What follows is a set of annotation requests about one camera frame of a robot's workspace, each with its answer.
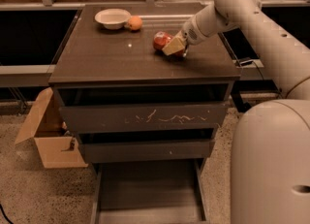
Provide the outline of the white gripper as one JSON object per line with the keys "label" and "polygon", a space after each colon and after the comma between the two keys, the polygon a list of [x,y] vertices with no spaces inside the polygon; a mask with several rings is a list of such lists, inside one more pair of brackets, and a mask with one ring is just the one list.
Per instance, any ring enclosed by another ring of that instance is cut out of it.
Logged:
{"label": "white gripper", "polygon": [[206,37],[200,31],[194,16],[186,20],[178,32],[163,48],[162,52],[165,55],[172,55],[178,52],[184,53],[187,44],[198,45],[202,43]]}

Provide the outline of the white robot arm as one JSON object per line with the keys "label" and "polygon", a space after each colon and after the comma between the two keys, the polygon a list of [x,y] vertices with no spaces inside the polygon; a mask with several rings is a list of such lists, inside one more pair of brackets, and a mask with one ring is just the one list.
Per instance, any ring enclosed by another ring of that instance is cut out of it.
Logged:
{"label": "white robot arm", "polygon": [[310,49],[260,0],[213,0],[164,46],[166,55],[240,28],[281,99],[258,104],[232,139],[231,223],[310,224]]}

